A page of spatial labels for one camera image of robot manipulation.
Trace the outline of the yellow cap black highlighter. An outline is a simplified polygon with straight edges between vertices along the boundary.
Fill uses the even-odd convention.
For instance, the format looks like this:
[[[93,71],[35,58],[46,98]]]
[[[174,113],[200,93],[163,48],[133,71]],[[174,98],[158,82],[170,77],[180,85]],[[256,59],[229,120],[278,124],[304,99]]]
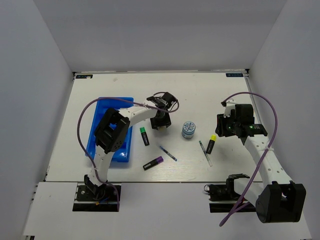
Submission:
[[[206,148],[206,153],[207,153],[207,154],[211,154],[211,153],[212,153],[212,150],[213,150],[213,148],[214,148],[214,145],[215,145],[215,143],[216,143],[216,140],[217,140],[217,136],[213,134],[213,135],[210,137],[210,140],[209,140],[208,145],[207,145],[207,148]]]

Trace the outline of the green cap black highlighter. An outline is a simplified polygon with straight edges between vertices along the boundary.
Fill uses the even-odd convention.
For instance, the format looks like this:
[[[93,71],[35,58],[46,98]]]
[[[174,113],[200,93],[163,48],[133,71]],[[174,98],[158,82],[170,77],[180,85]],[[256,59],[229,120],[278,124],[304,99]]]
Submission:
[[[140,134],[141,134],[141,137],[142,137],[144,145],[145,146],[149,146],[150,142],[149,142],[149,139],[148,139],[148,135],[147,135],[146,129],[144,127],[140,127],[139,130],[140,130]]]

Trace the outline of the blue cleaning gel jar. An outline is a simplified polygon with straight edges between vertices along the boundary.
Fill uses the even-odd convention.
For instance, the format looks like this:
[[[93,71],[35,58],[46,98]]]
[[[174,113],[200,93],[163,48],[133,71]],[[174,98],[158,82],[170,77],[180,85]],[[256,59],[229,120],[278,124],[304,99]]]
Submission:
[[[183,125],[182,125],[182,131],[181,131],[181,135],[185,138],[185,139],[191,139],[194,136],[194,133],[196,131],[196,125],[194,122],[192,121],[186,121]]]

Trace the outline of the green ink pen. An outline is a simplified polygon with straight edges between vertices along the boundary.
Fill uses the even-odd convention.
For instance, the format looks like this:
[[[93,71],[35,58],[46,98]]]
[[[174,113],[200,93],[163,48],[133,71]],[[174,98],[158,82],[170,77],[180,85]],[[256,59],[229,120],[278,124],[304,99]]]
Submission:
[[[210,160],[210,158],[209,158],[209,156],[208,156],[208,154],[207,154],[207,152],[206,152],[206,150],[204,148],[204,145],[203,145],[202,141],[199,140],[198,142],[199,142],[199,145],[200,145],[200,147],[201,147],[201,149],[203,151],[203,154],[204,154],[209,166],[212,167],[213,165],[212,165],[211,160]]]

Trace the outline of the purple cap black highlighter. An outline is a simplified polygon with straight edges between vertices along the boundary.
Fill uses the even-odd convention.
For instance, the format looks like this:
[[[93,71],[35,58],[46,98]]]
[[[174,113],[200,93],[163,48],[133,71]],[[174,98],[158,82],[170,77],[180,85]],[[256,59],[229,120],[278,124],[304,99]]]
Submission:
[[[162,163],[164,161],[163,157],[162,156],[159,156],[153,160],[151,160],[150,162],[146,163],[145,165],[143,165],[143,170],[146,171],[146,170],[149,170],[157,165],[159,165],[160,163]]]

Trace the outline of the blue ink pen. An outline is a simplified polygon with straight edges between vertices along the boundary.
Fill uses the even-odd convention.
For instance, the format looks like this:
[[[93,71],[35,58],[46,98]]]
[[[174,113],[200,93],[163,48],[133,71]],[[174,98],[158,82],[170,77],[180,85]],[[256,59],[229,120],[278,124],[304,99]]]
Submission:
[[[178,161],[178,159],[177,159],[175,156],[173,156],[169,151],[167,151],[163,146],[160,145],[159,148],[160,148],[164,153],[166,153],[170,158],[172,158],[175,162]]]

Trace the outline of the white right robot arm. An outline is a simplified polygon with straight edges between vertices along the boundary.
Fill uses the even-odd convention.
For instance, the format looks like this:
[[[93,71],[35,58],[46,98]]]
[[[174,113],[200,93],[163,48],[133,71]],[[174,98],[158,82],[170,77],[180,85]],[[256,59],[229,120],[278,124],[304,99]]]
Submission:
[[[250,185],[244,198],[255,206],[262,223],[299,222],[306,189],[303,184],[294,183],[268,147],[268,133],[262,124],[255,123],[253,106],[230,100],[222,105],[225,110],[217,115],[216,134],[219,137],[237,136],[250,153],[262,179],[261,185]]]

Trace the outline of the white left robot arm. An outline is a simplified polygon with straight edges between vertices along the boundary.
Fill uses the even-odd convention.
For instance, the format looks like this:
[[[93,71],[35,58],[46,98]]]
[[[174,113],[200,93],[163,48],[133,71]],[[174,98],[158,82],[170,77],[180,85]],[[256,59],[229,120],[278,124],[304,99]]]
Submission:
[[[171,125],[170,113],[176,112],[179,107],[178,99],[169,92],[157,92],[146,98],[146,102],[132,102],[119,97],[100,97],[89,102],[82,110],[77,122],[77,140],[85,155],[91,162],[91,171],[84,176],[84,184],[88,193],[99,200],[105,196],[108,182],[108,170],[114,153],[119,150],[124,142],[129,128],[150,120],[151,128],[159,130]],[[85,111],[94,103],[103,100],[115,100],[131,104],[128,108],[108,108],[94,130],[95,154],[91,156],[84,147],[80,138],[80,125]]]

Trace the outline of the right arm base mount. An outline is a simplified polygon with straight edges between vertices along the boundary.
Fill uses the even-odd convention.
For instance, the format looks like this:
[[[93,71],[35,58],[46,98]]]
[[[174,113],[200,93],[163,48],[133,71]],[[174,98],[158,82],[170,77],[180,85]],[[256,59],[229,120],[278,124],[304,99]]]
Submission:
[[[210,213],[228,213],[240,197],[237,193],[228,193],[225,184],[206,184],[203,191],[209,196]]]

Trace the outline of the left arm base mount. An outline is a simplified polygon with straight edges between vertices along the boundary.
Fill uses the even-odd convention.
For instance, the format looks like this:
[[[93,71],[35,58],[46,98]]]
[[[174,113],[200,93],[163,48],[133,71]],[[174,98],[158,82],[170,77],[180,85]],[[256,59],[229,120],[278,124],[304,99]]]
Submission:
[[[117,191],[108,185],[102,186],[102,192],[95,196],[84,184],[78,185],[75,192],[73,212],[118,212],[117,202],[121,197],[121,185],[115,185]]]

